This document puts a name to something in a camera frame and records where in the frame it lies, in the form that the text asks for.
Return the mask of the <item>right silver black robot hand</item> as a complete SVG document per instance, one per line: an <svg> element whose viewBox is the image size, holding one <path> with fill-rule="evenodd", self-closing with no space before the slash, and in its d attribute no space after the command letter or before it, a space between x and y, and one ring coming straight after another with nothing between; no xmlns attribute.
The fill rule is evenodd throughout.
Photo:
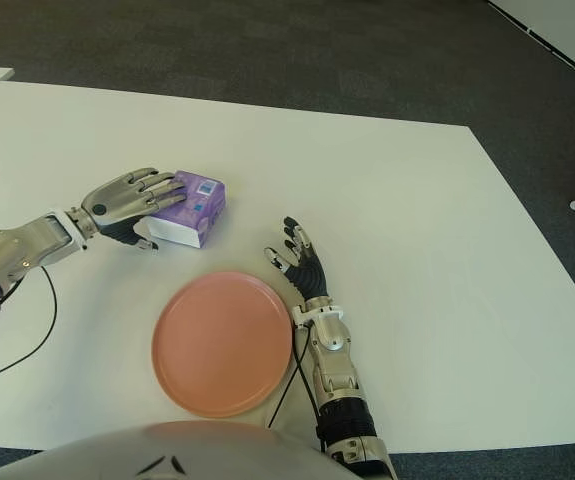
<svg viewBox="0 0 575 480"><path fill-rule="evenodd" d="M284 245L292 252L296 263L288 261L274 248L266 247L264 253L270 264L283 274L305 301L328 297L323 265L304 228L287 216L283 219L283 231L287 236Z"/></svg>

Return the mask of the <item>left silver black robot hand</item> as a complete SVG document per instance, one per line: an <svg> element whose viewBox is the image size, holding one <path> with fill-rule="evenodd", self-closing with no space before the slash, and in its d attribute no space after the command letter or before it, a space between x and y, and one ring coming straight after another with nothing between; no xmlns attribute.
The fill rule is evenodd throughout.
<svg viewBox="0 0 575 480"><path fill-rule="evenodd" d="M80 229L89 236L98 233L122 244L143 250L158 245L135 231L147 216L186 199L184 183L172 172L141 168L96 188L81 203Z"/></svg>

